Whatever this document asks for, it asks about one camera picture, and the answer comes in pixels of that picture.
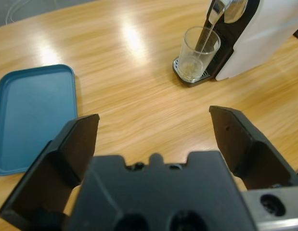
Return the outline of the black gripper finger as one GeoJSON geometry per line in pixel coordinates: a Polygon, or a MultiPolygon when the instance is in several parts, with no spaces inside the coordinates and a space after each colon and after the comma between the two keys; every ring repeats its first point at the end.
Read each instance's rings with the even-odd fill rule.
{"type": "Polygon", "coordinates": [[[298,174],[241,111],[212,105],[209,112],[218,148],[248,190],[298,186],[298,174]]]}
{"type": "Polygon", "coordinates": [[[99,119],[92,114],[65,124],[3,203],[1,219],[18,229],[64,229],[65,206],[93,157],[99,119]]]}

